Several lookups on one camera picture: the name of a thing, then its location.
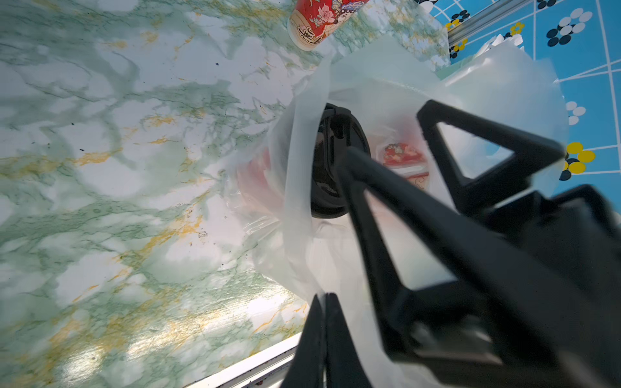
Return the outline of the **aluminium rail frame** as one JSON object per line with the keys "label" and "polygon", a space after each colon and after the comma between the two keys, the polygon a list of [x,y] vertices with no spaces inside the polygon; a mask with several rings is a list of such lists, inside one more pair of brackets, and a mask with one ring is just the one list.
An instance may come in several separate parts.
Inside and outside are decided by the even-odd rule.
{"label": "aluminium rail frame", "polygon": [[279,387],[294,360],[301,335],[285,339],[189,387]]}

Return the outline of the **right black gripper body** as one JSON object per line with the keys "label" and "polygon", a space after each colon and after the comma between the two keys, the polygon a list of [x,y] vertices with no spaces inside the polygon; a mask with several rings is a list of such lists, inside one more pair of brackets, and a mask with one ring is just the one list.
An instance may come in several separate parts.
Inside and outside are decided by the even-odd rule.
{"label": "right black gripper body", "polygon": [[[455,275],[397,287],[397,358],[467,387],[617,387],[620,384],[620,233],[606,201],[581,186],[537,193],[474,220],[418,189],[398,215]],[[416,349],[417,323],[478,318],[493,359]]]}

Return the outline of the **red cup black lid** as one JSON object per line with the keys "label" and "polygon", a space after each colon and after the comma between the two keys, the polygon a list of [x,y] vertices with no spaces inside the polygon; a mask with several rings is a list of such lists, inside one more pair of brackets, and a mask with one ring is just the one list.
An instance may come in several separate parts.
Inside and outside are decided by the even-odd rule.
{"label": "red cup black lid", "polygon": [[[289,156],[302,154],[291,145],[294,107],[289,107],[250,161],[236,168],[240,192],[255,207],[270,213],[281,208],[285,199],[286,168]],[[335,166],[349,148],[370,154],[369,142],[357,118],[347,108],[325,105],[320,122],[311,131],[315,140],[310,177],[310,213],[313,218],[333,219],[347,213],[339,194]]]}
{"label": "red cup black lid", "polygon": [[368,0],[299,0],[287,22],[289,36],[300,49],[312,51],[367,3]]}

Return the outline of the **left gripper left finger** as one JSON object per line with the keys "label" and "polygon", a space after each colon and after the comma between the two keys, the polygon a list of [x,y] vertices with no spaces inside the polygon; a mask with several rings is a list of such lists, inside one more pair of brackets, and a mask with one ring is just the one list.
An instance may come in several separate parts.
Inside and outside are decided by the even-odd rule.
{"label": "left gripper left finger", "polygon": [[312,300],[307,321],[281,388],[323,387],[325,369],[325,316],[318,295]]}

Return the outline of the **red cup white lid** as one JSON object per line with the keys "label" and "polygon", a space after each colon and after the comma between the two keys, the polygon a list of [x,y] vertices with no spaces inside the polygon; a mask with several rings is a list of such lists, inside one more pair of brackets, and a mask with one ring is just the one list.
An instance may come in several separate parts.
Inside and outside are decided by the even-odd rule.
{"label": "red cup white lid", "polygon": [[425,155],[407,143],[385,145],[379,152],[383,166],[425,191],[429,178],[429,164]]}

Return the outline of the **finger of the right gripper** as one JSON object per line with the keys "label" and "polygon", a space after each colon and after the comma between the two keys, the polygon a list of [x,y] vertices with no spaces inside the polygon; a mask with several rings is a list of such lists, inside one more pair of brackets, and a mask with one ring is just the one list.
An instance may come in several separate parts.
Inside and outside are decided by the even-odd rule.
{"label": "finger of the right gripper", "polygon": [[550,270],[359,150],[336,169],[391,360],[558,366]]}
{"label": "finger of the right gripper", "polygon": [[455,208],[467,216],[530,189],[535,174],[564,156],[558,142],[436,100],[417,119]]}

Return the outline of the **clear plastic carrier bag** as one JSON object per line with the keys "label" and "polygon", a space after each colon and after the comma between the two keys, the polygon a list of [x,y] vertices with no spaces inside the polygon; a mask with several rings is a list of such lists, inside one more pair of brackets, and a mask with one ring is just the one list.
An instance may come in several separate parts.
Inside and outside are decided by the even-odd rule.
{"label": "clear plastic carrier bag", "polygon": [[[508,41],[457,64],[437,70],[452,104],[468,113],[566,146],[569,140],[566,103],[549,59],[534,61]],[[551,197],[564,162],[532,178],[532,189]]]}
{"label": "clear plastic carrier bag", "polygon": [[257,270],[299,297],[334,290],[344,305],[362,365],[376,387],[436,387],[423,367],[391,365],[363,317],[370,296],[347,209],[332,182],[322,184],[320,120],[337,107],[352,114],[355,145],[383,162],[392,144],[420,151],[421,189],[447,206],[453,200],[423,139],[416,115],[429,100],[458,108],[472,102],[459,85],[472,83],[470,56],[438,71],[391,37],[339,60],[328,56],[299,84],[292,101],[253,150],[238,153],[231,169],[230,205],[254,239],[278,234],[281,247],[255,260]]}

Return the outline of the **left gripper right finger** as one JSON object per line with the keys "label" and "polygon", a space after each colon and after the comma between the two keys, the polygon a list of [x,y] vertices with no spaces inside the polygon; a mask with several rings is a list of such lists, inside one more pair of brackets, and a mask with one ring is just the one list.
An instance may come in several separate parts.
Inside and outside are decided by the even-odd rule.
{"label": "left gripper right finger", "polygon": [[358,358],[336,294],[325,295],[327,387],[372,388]]}

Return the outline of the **right aluminium corner post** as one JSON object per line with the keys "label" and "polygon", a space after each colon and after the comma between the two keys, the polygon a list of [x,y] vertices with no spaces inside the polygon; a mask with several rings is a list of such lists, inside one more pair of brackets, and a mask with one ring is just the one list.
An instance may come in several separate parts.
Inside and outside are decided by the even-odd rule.
{"label": "right aluminium corner post", "polygon": [[460,40],[480,31],[488,24],[508,16],[530,3],[528,0],[502,0],[469,17],[462,24],[453,27],[448,32],[449,40]]}

